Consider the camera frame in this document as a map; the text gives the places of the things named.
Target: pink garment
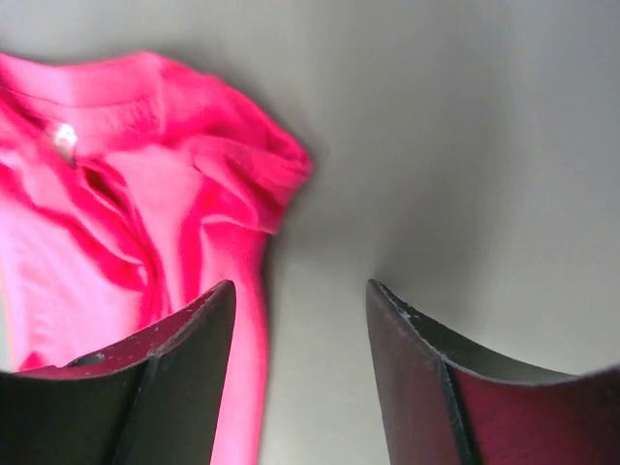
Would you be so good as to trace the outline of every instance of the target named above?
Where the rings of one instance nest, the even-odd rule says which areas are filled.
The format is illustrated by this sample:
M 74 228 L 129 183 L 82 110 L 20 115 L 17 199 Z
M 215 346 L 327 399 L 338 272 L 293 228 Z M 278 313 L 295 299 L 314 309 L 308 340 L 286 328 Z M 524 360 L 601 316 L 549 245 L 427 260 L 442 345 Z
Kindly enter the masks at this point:
M 306 154 L 222 80 L 152 53 L 64 67 L 0 55 L 0 85 L 0 298 L 15 366 L 64 365 L 231 279 L 211 463 L 256 463 L 261 259 L 311 172 Z M 52 146 L 59 124 L 77 137 L 72 163 Z

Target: pink fabric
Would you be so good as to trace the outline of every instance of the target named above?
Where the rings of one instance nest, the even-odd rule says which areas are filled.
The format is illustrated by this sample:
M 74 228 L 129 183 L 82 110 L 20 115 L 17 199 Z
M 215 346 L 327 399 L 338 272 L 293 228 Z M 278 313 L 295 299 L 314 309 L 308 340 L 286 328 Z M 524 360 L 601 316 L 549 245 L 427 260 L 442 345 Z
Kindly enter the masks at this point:
M 212 463 L 256 463 L 260 266 L 311 163 L 222 80 L 152 53 L 50 67 L 0 55 L 0 260 L 13 361 L 64 365 L 235 282 Z M 69 124 L 75 166 L 47 128 Z

